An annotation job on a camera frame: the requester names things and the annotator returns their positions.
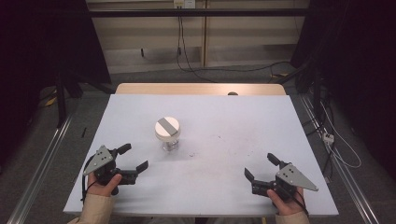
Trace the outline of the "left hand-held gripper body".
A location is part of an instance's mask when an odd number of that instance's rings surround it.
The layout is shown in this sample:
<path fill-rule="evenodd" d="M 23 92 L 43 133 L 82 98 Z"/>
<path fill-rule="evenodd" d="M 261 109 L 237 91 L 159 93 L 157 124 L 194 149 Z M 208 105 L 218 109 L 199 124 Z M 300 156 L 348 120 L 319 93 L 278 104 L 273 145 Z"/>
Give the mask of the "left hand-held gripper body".
<path fill-rule="evenodd" d="M 117 148 L 108 149 L 106 146 L 101 145 L 86 162 L 83 176 L 86 177 L 90 173 L 94 173 L 97 182 L 105 186 L 114 175 L 120 174 L 122 176 L 120 185 L 134 185 L 138 177 L 136 168 L 122 171 L 116 164 L 118 155 Z"/>

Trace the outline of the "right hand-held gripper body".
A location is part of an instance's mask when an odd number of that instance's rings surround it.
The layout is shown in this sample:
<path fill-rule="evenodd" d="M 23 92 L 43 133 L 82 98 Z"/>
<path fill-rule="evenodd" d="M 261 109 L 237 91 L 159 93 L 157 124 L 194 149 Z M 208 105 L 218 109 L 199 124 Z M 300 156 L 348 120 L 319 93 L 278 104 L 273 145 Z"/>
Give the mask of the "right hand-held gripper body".
<path fill-rule="evenodd" d="M 256 180 L 250 175 L 252 193 L 267 197 L 267 190 L 273 190 L 281 200 L 288 201 L 297 192 L 297 188 L 318 191 L 318 187 L 309 180 L 291 162 L 272 161 L 272 164 L 279 167 L 276 179 L 270 182 Z"/>

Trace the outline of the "clear glass jar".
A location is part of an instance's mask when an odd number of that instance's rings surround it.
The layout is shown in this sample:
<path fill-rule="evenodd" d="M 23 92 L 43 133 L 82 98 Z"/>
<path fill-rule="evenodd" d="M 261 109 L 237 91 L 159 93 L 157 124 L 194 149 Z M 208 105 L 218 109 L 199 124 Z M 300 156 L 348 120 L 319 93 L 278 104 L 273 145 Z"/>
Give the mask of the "clear glass jar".
<path fill-rule="evenodd" d="M 174 140 L 171 142 L 163 142 L 163 149 L 165 151 L 173 151 L 179 148 L 179 141 L 178 140 Z"/>

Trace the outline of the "white lid with grey stripe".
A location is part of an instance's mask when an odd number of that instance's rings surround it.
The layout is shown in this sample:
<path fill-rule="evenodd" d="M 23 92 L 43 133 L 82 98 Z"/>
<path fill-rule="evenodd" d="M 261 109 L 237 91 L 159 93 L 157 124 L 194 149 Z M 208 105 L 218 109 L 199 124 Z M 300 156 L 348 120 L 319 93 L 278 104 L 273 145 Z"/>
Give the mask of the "white lid with grey stripe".
<path fill-rule="evenodd" d="M 155 124 L 155 135 L 163 142 L 173 142 L 178 139 L 181 132 L 180 124 L 173 117 L 163 117 Z"/>

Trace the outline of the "person's right hand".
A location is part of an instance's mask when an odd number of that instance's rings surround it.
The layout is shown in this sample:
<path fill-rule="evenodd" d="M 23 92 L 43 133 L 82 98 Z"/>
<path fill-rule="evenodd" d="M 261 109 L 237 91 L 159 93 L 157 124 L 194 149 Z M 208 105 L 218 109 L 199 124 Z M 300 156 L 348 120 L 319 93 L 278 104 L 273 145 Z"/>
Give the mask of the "person's right hand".
<path fill-rule="evenodd" d="M 267 194 L 276 206 L 279 215 L 292 215 L 303 212 L 305 209 L 304 191 L 302 188 L 297 188 L 297 192 L 290 201 L 283 201 L 272 189 L 268 189 Z"/>

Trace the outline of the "person's left hand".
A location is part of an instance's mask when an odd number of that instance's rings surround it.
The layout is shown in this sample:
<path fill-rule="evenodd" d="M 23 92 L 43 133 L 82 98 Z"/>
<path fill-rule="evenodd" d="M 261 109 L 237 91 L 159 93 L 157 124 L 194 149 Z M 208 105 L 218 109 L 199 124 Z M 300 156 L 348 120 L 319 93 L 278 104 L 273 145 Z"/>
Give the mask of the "person's left hand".
<path fill-rule="evenodd" d="M 94 173 L 90 173 L 88 177 L 88 193 L 104 197 L 110 197 L 112 190 L 120 183 L 122 176 L 120 174 L 114 175 L 112 179 L 105 185 L 100 185 Z"/>

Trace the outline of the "white board sheet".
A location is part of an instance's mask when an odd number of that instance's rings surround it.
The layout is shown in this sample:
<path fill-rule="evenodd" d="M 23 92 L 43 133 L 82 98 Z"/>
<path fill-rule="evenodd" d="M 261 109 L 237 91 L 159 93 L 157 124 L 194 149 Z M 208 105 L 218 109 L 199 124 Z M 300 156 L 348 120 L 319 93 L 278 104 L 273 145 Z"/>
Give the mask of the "white board sheet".
<path fill-rule="evenodd" d="M 163 149 L 155 124 L 178 120 L 179 148 Z M 289 96 L 115 94 L 89 151 L 130 143 L 118 156 L 121 170 L 148 161 L 132 186 L 120 187 L 114 212 L 128 217 L 265 217 L 275 208 L 254 195 L 244 176 L 272 181 L 272 153 L 293 163 L 317 187 L 304 194 L 312 217 L 338 210 Z"/>

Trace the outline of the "black metal stand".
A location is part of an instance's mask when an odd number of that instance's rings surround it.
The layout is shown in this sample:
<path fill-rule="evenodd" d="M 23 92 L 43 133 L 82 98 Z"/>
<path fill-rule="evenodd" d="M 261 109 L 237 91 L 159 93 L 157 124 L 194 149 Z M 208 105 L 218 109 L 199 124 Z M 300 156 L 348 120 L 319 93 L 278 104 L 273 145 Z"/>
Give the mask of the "black metal stand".
<path fill-rule="evenodd" d="M 83 91 L 78 84 L 78 76 L 71 73 L 59 72 L 56 76 L 55 84 L 56 97 L 58 102 L 57 127 L 61 128 L 67 118 L 64 91 L 67 91 L 72 98 L 80 98 L 83 94 Z"/>

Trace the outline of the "wooden table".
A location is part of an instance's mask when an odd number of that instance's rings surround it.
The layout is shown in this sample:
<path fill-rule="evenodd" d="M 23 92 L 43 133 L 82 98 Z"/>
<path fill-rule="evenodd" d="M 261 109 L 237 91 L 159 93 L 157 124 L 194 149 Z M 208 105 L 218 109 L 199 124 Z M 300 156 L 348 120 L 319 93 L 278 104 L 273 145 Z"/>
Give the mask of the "wooden table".
<path fill-rule="evenodd" d="M 116 94 L 188 94 L 188 95 L 285 95 L 279 84 L 237 83 L 121 83 Z"/>

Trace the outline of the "black curtain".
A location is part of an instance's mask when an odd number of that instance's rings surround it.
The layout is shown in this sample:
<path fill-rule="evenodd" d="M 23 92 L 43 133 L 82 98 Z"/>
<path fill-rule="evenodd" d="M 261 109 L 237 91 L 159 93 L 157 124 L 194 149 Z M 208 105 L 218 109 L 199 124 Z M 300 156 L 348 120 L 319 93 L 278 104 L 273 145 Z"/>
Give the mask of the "black curtain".
<path fill-rule="evenodd" d="M 396 0 L 309 0 L 291 58 L 298 67 L 325 29 L 333 33 L 317 58 L 329 90 L 372 156 L 396 178 Z"/>
<path fill-rule="evenodd" d="M 86 0 L 0 0 L 0 164 L 17 150 L 42 89 L 108 83 Z"/>

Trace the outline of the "black horizontal bar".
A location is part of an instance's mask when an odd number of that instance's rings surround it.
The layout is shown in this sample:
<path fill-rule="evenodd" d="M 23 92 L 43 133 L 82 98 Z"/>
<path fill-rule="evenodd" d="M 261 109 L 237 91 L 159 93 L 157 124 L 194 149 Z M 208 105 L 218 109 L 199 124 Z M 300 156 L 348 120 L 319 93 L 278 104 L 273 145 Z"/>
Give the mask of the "black horizontal bar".
<path fill-rule="evenodd" d="M 307 8 L 269 8 L 269 9 L 128 9 L 128 10 L 91 10 L 93 18 L 119 17 L 294 17 L 306 16 Z"/>

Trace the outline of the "aluminium floor rail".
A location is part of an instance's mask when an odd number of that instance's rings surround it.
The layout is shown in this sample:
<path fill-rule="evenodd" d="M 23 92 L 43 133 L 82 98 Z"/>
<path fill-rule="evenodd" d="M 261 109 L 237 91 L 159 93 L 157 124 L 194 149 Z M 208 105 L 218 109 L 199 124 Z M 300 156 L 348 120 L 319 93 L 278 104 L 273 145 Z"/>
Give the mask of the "aluminium floor rail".
<path fill-rule="evenodd" d="M 358 209 L 363 219 L 363 222 L 365 224 L 379 224 L 379 220 L 375 215 L 373 207 L 370 205 L 358 182 L 350 172 L 352 166 L 347 165 L 335 145 L 330 145 L 326 142 L 326 140 L 322 136 L 325 132 L 325 128 L 323 128 L 322 130 L 317 130 L 318 136 L 324 144 L 326 151 L 331 154 L 333 167 L 337 170 L 338 174 L 343 180 L 343 183 L 346 186 L 346 190 L 349 193 L 356 208 Z"/>
<path fill-rule="evenodd" d="M 53 159 L 55 158 L 55 155 L 57 154 L 62 141 L 64 140 L 64 136 L 68 131 L 72 118 L 72 115 L 68 115 L 62 124 L 56 128 L 55 133 L 52 136 L 43 157 L 41 158 L 40 163 L 35 169 L 28 186 L 18 200 L 10 218 L 7 221 L 7 224 L 24 224 L 35 201 L 35 198 L 44 182 L 44 179 L 50 170 Z"/>

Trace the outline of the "wooden vertical post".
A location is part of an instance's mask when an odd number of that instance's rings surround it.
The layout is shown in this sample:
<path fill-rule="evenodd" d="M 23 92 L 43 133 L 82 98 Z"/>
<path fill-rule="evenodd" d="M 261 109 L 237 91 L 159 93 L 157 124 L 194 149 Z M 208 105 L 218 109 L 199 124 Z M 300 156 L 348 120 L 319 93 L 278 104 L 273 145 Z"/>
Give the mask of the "wooden vertical post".
<path fill-rule="evenodd" d="M 202 0 L 202 9 L 207 9 L 207 0 Z M 201 46 L 201 66 L 205 68 L 206 64 L 206 26 L 207 18 L 202 17 L 202 46 Z"/>

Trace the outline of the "white wall socket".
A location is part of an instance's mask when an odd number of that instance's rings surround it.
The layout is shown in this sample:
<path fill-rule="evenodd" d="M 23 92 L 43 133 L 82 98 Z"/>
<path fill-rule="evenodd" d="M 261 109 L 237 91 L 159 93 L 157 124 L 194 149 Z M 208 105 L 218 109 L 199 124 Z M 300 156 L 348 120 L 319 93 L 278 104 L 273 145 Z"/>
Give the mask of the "white wall socket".
<path fill-rule="evenodd" d="M 174 8 L 196 8 L 195 0 L 173 0 Z"/>

